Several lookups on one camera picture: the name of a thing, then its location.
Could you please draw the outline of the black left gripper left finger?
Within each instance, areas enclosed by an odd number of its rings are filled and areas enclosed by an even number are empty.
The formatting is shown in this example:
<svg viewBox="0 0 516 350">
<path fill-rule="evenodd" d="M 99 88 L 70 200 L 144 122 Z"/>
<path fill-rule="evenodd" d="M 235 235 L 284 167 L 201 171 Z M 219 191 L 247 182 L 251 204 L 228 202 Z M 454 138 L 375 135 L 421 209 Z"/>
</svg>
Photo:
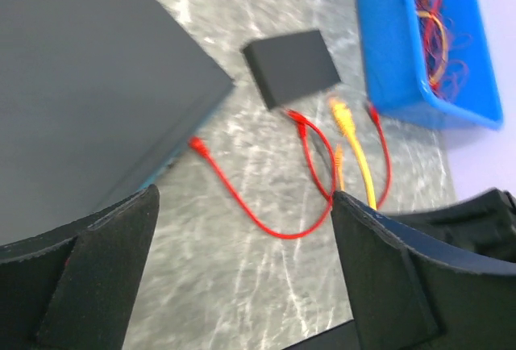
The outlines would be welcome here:
<svg viewBox="0 0 516 350">
<path fill-rule="evenodd" d="M 3 349 L 120 349 L 160 209 L 150 185 L 1 247 Z"/>
</svg>

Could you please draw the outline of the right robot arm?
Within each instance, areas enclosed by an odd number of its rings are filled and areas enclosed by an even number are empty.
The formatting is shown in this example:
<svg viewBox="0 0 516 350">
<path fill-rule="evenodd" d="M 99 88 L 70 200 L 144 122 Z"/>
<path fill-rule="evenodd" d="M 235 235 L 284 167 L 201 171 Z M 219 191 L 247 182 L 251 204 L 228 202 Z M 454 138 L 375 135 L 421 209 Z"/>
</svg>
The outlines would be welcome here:
<svg viewBox="0 0 516 350">
<path fill-rule="evenodd" d="M 458 248 L 515 262 L 515 197 L 508 191 L 491 189 L 452 206 L 387 216 Z"/>
</svg>

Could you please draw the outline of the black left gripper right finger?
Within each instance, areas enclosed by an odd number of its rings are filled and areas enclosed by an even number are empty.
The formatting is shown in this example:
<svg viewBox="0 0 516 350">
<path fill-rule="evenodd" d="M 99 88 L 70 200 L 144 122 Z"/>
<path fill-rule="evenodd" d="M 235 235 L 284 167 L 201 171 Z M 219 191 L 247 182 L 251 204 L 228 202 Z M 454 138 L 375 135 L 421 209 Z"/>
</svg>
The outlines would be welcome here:
<svg viewBox="0 0 516 350">
<path fill-rule="evenodd" d="M 363 349 L 512 349 L 515 262 L 389 218 L 344 192 L 331 220 Z"/>
</svg>

